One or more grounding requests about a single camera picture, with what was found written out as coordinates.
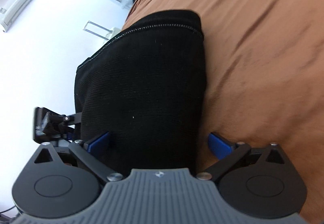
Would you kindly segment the white radiator heater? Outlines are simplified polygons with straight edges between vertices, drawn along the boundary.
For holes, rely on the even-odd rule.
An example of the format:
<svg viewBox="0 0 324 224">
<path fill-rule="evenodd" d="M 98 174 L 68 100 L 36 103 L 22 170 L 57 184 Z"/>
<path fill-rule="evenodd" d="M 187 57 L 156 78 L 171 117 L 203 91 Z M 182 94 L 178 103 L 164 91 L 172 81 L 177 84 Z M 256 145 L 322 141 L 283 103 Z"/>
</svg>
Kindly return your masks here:
<svg viewBox="0 0 324 224">
<path fill-rule="evenodd" d="M 121 32 L 121 29 L 117 27 L 113 27 L 111 29 L 105 28 L 99 24 L 96 24 L 92 21 L 88 21 L 83 30 L 87 33 L 90 33 L 98 38 L 103 39 L 104 41 L 108 41 L 115 37 L 117 34 Z"/>
</svg>

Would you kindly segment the black pants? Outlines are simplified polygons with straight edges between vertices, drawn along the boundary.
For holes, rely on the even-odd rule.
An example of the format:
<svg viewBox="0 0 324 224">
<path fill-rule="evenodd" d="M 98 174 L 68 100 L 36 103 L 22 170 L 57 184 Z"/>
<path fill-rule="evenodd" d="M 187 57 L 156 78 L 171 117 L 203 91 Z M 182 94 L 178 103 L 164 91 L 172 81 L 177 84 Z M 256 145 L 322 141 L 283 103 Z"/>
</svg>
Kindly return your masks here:
<svg viewBox="0 0 324 224">
<path fill-rule="evenodd" d="M 207 86 L 200 17 L 167 10 L 141 18 L 76 71 L 77 136 L 107 135 L 95 157 L 132 169 L 197 169 Z"/>
</svg>

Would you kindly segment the white air conditioner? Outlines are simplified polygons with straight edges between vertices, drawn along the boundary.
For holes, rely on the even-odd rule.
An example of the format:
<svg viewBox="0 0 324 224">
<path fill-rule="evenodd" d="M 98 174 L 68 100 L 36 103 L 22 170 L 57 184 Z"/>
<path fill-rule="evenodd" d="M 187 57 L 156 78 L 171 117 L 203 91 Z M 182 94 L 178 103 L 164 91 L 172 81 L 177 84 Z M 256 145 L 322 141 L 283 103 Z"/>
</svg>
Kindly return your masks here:
<svg viewBox="0 0 324 224">
<path fill-rule="evenodd" d="M 1 31 L 7 32 L 20 13 L 32 0 L 8 0 L 1 7 Z"/>
</svg>

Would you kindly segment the brown bed sheet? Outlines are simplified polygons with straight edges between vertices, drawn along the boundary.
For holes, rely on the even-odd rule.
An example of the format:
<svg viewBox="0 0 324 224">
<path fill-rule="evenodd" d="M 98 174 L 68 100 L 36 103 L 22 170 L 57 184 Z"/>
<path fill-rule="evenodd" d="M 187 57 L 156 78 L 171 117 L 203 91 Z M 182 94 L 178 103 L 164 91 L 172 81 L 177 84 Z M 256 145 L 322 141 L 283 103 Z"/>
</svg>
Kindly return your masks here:
<svg viewBox="0 0 324 224">
<path fill-rule="evenodd" d="M 199 168 L 216 162 L 210 132 L 276 142 L 307 186 L 302 217 L 323 223 L 323 0 L 136 0 L 125 27 L 174 9 L 198 13 L 205 37 Z"/>
</svg>

